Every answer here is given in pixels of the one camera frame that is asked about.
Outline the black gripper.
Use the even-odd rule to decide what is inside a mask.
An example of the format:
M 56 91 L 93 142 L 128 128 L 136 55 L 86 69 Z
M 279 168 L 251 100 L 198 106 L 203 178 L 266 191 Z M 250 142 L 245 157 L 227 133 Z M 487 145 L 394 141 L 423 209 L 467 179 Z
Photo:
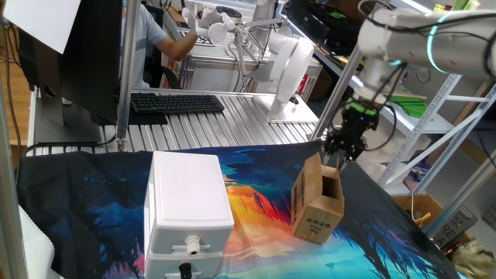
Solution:
M 363 134 L 377 128 L 379 115 L 375 111 L 351 104 L 342 112 L 343 124 L 340 131 L 330 130 L 322 146 L 324 153 L 331 157 L 339 151 L 338 169 L 344 170 L 348 164 L 354 163 L 367 148 L 367 140 Z

